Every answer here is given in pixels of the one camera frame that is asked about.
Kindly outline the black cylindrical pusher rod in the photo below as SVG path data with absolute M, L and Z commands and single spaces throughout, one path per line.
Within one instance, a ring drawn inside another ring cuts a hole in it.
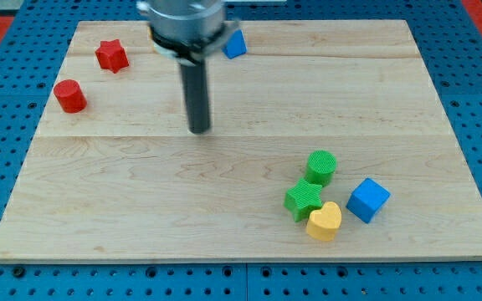
M 182 90 L 191 133 L 201 135 L 211 128 L 206 60 L 181 65 Z

